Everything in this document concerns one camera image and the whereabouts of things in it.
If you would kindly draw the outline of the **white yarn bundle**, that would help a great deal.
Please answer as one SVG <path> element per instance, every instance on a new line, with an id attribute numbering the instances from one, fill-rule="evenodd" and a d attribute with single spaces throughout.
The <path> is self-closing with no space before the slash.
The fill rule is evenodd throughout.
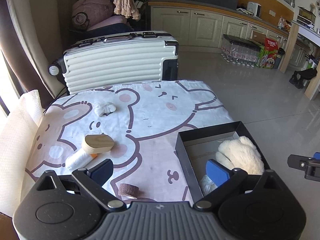
<path id="1" fill-rule="evenodd" d="M 207 175 L 204 175 L 200 180 L 200 188 L 203 195 L 206 196 L 214 191 L 217 186 Z"/>

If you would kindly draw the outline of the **plastic film roll orange end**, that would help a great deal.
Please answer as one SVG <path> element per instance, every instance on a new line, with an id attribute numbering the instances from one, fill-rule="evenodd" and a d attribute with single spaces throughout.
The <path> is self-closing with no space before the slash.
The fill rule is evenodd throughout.
<path id="1" fill-rule="evenodd" d="M 88 154 L 83 150 L 78 150 L 66 159 L 65 165 L 70 171 L 74 171 L 78 168 L 85 167 L 96 157 L 97 154 Z"/>

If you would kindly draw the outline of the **oval wooden block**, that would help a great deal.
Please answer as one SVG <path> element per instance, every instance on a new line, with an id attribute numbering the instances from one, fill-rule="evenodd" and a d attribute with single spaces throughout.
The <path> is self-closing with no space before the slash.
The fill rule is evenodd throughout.
<path id="1" fill-rule="evenodd" d="M 88 154 L 101 154 L 110 151 L 114 140 L 105 134 L 87 135 L 82 142 L 82 148 Z"/>

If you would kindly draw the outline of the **brown bandage tape roll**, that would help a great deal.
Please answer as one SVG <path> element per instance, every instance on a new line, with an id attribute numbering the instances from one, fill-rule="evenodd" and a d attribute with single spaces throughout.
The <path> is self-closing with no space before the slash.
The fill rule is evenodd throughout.
<path id="1" fill-rule="evenodd" d="M 119 185 L 118 194 L 121 197 L 137 199 L 139 197 L 139 187 L 127 183 L 121 183 Z"/>

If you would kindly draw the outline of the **fluffy cream mitten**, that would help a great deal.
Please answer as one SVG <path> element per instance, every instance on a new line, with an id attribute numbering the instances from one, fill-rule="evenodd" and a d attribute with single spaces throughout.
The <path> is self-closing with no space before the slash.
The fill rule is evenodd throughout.
<path id="1" fill-rule="evenodd" d="M 215 159 L 229 170 L 240 168 L 252 175 L 262 175 L 265 170 L 260 153 L 246 136 L 223 141 Z"/>

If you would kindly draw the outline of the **white cloth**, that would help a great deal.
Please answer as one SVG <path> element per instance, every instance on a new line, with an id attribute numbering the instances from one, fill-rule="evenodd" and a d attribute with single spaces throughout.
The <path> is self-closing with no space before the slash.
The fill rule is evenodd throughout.
<path id="1" fill-rule="evenodd" d="M 94 112 L 97 116 L 109 115 L 116 111 L 116 106 L 111 102 L 98 102 L 94 104 Z"/>

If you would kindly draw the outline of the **black cardboard box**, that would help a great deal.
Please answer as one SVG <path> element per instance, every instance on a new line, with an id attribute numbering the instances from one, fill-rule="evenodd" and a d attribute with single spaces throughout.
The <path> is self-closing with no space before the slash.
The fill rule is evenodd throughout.
<path id="1" fill-rule="evenodd" d="M 241 121 L 179 132 L 176 153 L 193 202 L 222 185 L 230 175 L 223 168 L 242 168 L 262 174 L 270 168 L 257 143 Z"/>

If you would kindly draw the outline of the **red green carton box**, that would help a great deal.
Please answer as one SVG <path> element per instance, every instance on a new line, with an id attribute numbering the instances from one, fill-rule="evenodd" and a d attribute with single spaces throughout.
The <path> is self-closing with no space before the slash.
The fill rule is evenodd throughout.
<path id="1" fill-rule="evenodd" d="M 264 42 L 260 46 L 257 67 L 272 69 L 274 67 L 278 55 L 278 42 L 265 37 Z"/>

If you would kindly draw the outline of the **pack of water bottles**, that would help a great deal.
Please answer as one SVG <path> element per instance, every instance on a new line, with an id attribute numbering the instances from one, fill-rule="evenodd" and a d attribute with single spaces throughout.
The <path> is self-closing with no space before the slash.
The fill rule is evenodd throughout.
<path id="1" fill-rule="evenodd" d="M 247 40 L 227 34 L 222 36 L 221 55 L 227 62 L 233 64 L 257 67 L 263 48 L 263 44 L 252 39 Z"/>

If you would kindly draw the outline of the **white ribbed suitcase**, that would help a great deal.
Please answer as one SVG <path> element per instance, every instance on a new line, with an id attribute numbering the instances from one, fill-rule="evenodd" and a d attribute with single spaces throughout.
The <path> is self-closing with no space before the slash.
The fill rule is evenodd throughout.
<path id="1" fill-rule="evenodd" d="M 75 42 L 48 73 L 76 94 L 108 85 L 177 79 L 178 41 L 165 31 L 103 35 Z"/>

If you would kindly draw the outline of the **wooden table leg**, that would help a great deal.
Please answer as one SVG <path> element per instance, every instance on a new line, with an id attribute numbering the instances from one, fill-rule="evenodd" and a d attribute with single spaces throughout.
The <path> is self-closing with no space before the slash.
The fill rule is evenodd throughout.
<path id="1" fill-rule="evenodd" d="M 285 47 L 285 55 L 281 59 L 281 63 L 279 65 L 279 71 L 282 73 L 285 73 L 287 70 L 287 67 L 289 65 L 289 61 L 291 58 L 291 55 L 293 53 L 293 49 L 295 47 L 297 37 L 298 37 L 298 31 L 299 31 L 299 25 L 296 21 L 292 21 L 291 29 L 289 32 L 289 37 L 287 39 L 286 47 Z"/>

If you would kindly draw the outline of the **cream kitchen cabinets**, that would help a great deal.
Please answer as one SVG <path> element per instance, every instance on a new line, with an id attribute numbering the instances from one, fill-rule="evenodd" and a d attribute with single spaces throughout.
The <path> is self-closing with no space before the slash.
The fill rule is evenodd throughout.
<path id="1" fill-rule="evenodd" d="M 257 18 L 215 5 L 184 0 L 149 0 L 151 30 L 170 33 L 180 46 L 216 52 L 224 34 L 250 39 L 261 33 L 285 48 L 289 33 Z"/>

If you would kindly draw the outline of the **pink bedding bundle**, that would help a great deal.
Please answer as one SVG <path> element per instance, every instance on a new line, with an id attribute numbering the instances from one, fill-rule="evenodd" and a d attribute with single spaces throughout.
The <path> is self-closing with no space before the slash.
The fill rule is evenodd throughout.
<path id="1" fill-rule="evenodd" d="M 124 16 L 116 15 L 110 0 L 78 0 L 72 6 L 71 26 L 83 37 L 133 31 Z"/>

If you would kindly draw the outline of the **white toaster appliance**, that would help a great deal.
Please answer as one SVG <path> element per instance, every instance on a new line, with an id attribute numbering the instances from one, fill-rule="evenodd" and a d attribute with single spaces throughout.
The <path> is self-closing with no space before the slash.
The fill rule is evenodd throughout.
<path id="1" fill-rule="evenodd" d="M 248 2 L 247 3 L 247 11 L 250 11 L 253 13 L 254 17 L 260 18 L 261 16 L 261 5 L 256 2 Z"/>

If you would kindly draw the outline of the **pink fringed tassel cloth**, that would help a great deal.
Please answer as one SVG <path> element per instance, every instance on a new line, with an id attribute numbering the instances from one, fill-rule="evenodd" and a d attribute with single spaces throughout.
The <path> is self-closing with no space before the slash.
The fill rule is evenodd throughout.
<path id="1" fill-rule="evenodd" d="M 139 11 L 135 5 L 134 0 L 114 0 L 114 13 L 122 15 L 125 18 L 132 18 L 136 21 L 139 20 Z"/>

